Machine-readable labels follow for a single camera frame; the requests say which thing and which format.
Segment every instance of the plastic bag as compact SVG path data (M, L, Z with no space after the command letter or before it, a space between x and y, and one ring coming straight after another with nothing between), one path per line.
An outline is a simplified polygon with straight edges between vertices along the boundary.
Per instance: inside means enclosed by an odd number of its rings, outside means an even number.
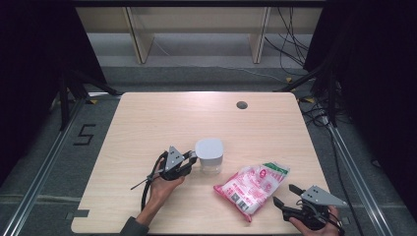
M248 222L285 179L289 168L276 162L247 166L214 190L233 203Z

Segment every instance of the floor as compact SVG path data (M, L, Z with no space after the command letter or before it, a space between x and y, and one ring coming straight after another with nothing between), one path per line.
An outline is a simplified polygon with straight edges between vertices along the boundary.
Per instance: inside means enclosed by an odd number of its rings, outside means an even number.
M251 51L247 36L243 34L159 34L156 36L149 58L146 64L138 64L131 38L125 33L103 34L96 33L89 35L98 61L103 72L108 78L110 85L117 89L131 90L159 90L169 89L156 87L152 84L149 87L133 85L132 81L125 81L126 75L145 73L149 77L167 78L181 77L177 75L177 68L188 67L190 73L200 73L203 78L205 74L227 75L227 79L241 77L243 80L249 75L257 77L258 90L270 90L274 88L271 84L285 83L286 80L295 80L303 74L302 67L287 56L281 55L270 44L264 46L263 57L260 64L252 62ZM271 43L281 48L283 39L278 35L267 35ZM297 38L308 45L310 35L297 35ZM291 55L296 55L294 46L286 43L284 50ZM273 73L276 68L283 68L281 74ZM193 78L190 76L184 79L184 84L189 83ZM268 84L262 84L262 80L269 80ZM207 89L225 90L247 90L247 87L225 87L222 81L211 81ZM186 89L198 89L197 86ZM19 235L74 235L71 232L71 219L74 217L78 203L91 172L101 143L105 137L107 128L111 122L112 114L118 104L117 99L107 99L96 105L83 104L80 112L77 113L77 120L74 127L68 132L69 138L64 140L60 148L54 150L58 153L56 159L52 159L51 167L47 169L44 182L38 186L38 195L35 202L29 207L26 217L20 220L24 223L19 228ZM300 107L310 115L315 103L302 102ZM344 223L346 235L361 235L359 227L355 222L359 220L363 235L414 235L417 232L417 224L409 215L408 210L402 203L395 189L390 184L384 171L371 163L372 154L366 145L361 141L354 124L345 114L339 117L337 129L327 130L309 123L308 129L320 159L322 169L328 180L330 191L336 195L345 197L343 189L350 196L350 202L354 211L349 208L340 209L340 218ZM50 116L38 134L38 139L32 144L30 152L22 158L13 170L8 180L0 189L0 225L5 230L5 225L16 213L21 201L25 200L27 191L33 179L38 177L39 168L48 156L51 155L51 147L55 147L57 137L59 138L60 112L57 106L52 106ZM79 131L85 128L92 131L94 138L89 146L74 146L76 142L85 142L85 138L79 137ZM342 145L336 153L340 156L337 168L334 153L331 148L329 132L333 132ZM349 169L349 161L353 161L358 172ZM337 169L340 170L343 181L337 178ZM365 186L358 184L355 177L360 177ZM370 197L375 205L369 206L366 203Z

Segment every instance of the gray carpet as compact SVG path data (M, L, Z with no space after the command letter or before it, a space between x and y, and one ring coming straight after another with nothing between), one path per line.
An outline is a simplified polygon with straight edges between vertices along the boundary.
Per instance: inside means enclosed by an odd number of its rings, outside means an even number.
M103 68L110 86L120 91L188 91L188 90L222 90L222 91L272 91L284 86L288 72L281 69L248 69L252 73L273 75L254 75L241 70L224 68ZM291 73L305 73L302 70L291 70ZM307 94L312 83L306 83L294 92ZM89 91L99 89L87 86ZM89 175L98 156L118 100L99 100L96 104L85 104L73 129L69 134L47 182L33 207L20 235L74 235L71 231L71 213L80 201ZM304 111L314 104L302 102ZM382 208L394 235L414 235L417 224L392 187L382 169L371 164L372 154L361 139L348 117L338 116L338 130L349 148L356 164L361 170L369 188L379 206ZM88 140L79 137L84 125L86 132L93 134L88 146L75 146ZM23 194L48 154L60 127L60 111L56 106L45 121L33 142L30 152L22 158L0 189L0 229L9 220ZM346 199L338 180L334 153L330 136L326 128L308 125L314 147L322 169L328 181L330 191ZM374 225L365 211L358 194L340 161L342 181L345 185L364 235L377 235ZM353 213L349 208L340 209L340 217L349 220L345 224L346 235L359 235Z

